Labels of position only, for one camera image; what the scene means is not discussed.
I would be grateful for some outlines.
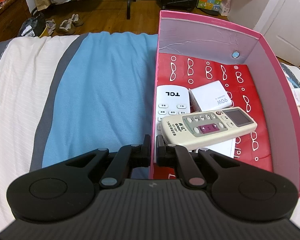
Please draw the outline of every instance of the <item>black plastic bag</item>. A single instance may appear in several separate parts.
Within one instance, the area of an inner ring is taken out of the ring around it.
[[[46,28],[46,19],[43,13],[27,19],[21,26],[18,37],[35,37],[40,36]]]

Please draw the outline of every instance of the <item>brown shoe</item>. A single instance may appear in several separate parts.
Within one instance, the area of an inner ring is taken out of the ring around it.
[[[74,34],[75,28],[70,20],[64,20],[57,28],[57,33],[71,35]]]
[[[72,17],[69,19],[72,21],[73,25],[76,27],[82,26],[83,21],[79,18],[78,14],[73,14]]]

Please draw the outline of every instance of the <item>wooden dresser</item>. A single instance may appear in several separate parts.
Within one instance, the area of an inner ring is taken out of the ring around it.
[[[0,41],[16,37],[23,22],[30,17],[26,0],[8,0],[0,9]]]

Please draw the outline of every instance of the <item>wooden floor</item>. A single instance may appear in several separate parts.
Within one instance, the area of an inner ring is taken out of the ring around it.
[[[136,1],[131,3],[131,19],[127,20],[126,0],[83,0],[50,6],[44,14],[57,24],[70,18],[73,13],[79,14],[84,25],[76,27],[75,34],[101,31],[157,34],[160,9],[158,1]],[[207,15],[198,8],[193,13]]]

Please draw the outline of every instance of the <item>remote control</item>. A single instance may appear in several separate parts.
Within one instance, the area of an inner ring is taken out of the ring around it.
[[[240,107],[167,116],[161,120],[165,141],[189,151],[240,137],[256,128],[257,123]]]
[[[161,120],[165,116],[190,113],[190,98],[187,88],[175,85],[157,87],[155,109],[155,137],[161,134]]]

